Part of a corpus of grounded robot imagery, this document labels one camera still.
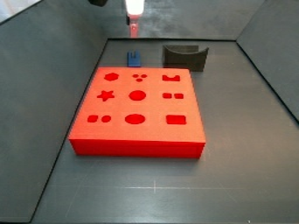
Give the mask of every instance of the gray floor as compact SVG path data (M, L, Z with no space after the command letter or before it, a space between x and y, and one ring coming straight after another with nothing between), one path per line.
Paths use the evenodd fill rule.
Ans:
M192 80L207 134L200 160L76 157L67 141L35 223L298 222L299 131L234 42L114 40L102 66L162 66L163 44L210 47Z

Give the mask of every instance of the star-shaped hole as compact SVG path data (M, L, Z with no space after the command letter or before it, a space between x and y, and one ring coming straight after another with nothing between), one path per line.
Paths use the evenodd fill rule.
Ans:
M114 91L102 91L102 94L98 96L98 98L103 99L103 102L106 102L108 99L115 98Z

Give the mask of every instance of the shape sorter board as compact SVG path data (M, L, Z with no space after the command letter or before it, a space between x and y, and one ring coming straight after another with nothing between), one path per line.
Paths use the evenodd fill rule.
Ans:
M206 136L190 71L99 68L70 142L78 155L199 158Z

